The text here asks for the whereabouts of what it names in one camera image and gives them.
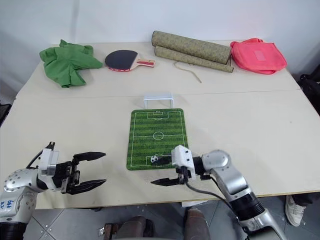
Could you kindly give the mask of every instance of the floor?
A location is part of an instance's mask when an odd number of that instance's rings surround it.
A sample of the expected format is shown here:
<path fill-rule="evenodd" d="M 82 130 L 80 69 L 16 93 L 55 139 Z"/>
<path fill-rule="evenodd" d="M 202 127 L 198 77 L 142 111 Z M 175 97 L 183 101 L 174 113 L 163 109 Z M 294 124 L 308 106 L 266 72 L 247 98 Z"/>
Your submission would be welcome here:
<path fill-rule="evenodd" d="M 301 226 L 291 226 L 285 217 L 284 196 L 262 197 L 289 240 L 320 240 L 320 200 L 307 207 Z M 214 240 L 244 240 L 246 234 L 240 228 L 230 210 L 218 200 L 196 206 L 204 213 L 211 238 Z M 155 224 L 156 237 L 183 239 L 185 209 L 180 203 L 131 205 L 92 209 L 36 210 L 24 234 L 25 240 L 102 240 L 99 229 L 105 223 L 123 223 L 134 216 L 145 216 Z"/>

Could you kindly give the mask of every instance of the green cloth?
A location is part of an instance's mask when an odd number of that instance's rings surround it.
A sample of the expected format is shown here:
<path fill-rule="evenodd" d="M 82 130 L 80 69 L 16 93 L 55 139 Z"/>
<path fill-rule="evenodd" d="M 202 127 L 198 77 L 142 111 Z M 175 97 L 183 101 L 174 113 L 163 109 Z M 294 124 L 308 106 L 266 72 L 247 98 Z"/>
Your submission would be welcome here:
<path fill-rule="evenodd" d="M 44 61 L 44 71 L 48 78 L 60 84 L 62 88 L 85 85 L 79 75 L 80 69 L 99 69 L 102 62 L 93 57 L 94 48 L 90 45 L 60 41 L 59 47 L 50 47 L 40 52 Z"/>

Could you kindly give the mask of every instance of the string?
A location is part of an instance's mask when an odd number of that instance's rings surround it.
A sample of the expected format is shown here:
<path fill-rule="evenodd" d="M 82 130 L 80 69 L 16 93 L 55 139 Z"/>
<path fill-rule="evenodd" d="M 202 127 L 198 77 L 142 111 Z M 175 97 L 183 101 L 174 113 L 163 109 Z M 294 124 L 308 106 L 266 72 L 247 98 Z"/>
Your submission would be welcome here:
<path fill-rule="evenodd" d="M 173 65 L 174 65 L 177 69 L 183 70 L 183 71 L 187 71 L 187 72 L 189 72 L 189 73 L 192 73 L 192 74 L 194 75 L 194 77 L 195 77 L 196 79 L 198 79 L 198 81 L 202 84 L 202 81 L 201 81 L 200 78 L 197 76 L 197 74 L 195 74 L 195 73 L 194 73 L 193 71 L 191 71 L 191 70 L 188 70 L 188 69 L 184 69 L 184 68 L 179 67 L 179 66 L 177 65 L 177 63 L 179 63 L 179 61 L 175 61 L 175 62 L 173 63 Z"/>

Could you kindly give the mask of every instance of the paddle handle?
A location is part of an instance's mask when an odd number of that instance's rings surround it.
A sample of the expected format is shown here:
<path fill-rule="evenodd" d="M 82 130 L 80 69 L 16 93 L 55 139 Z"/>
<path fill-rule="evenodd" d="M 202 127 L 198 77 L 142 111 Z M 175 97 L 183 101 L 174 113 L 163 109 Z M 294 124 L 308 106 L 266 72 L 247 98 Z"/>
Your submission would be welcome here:
<path fill-rule="evenodd" d="M 146 67 L 151 67 L 153 68 L 156 64 L 154 60 L 144 60 L 144 59 L 138 59 L 136 61 L 138 65 L 146 66 Z"/>

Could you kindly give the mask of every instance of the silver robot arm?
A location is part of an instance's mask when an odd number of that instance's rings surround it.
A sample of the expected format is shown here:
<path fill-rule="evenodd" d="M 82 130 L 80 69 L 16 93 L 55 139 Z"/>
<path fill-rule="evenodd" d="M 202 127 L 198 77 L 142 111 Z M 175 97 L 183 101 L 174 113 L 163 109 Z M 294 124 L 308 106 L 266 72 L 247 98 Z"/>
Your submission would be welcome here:
<path fill-rule="evenodd" d="M 169 159 L 155 156 L 153 165 L 167 164 Z M 201 157 L 192 157 L 184 146 L 177 146 L 171 152 L 172 165 L 179 174 L 177 179 L 163 178 L 151 183 L 161 186 L 187 184 L 189 178 L 200 175 L 202 180 L 216 179 L 217 186 L 229 206 L 236 214 L 248 240 L 287 240 L 284 232 L 275 222 L 270 212 L 262 206 L 244 176 L 232 165 L 231 157 L 223 150 L 214 150 Z"/>
<path fill-rule="evenodd" d="M 0 194 L 0 239 L 22 240 L 33 211 L 36 208 L 38 193 L 47 189 L 61 191 L 62 194 L 79 194 L 90 191 L 106 180 L 92 180 L 79 184 L 80 161 L 91 161 L 105 156 L 102 152 L 85 152 L 73 156 L 72 161 L 58 162 L 58 151 L 54 151 L 55 143 L 50 143 L 38 156 L 39 166 L 31 167 L 31 163 L 23 169 L 16 170 L 4 181 Z"/>

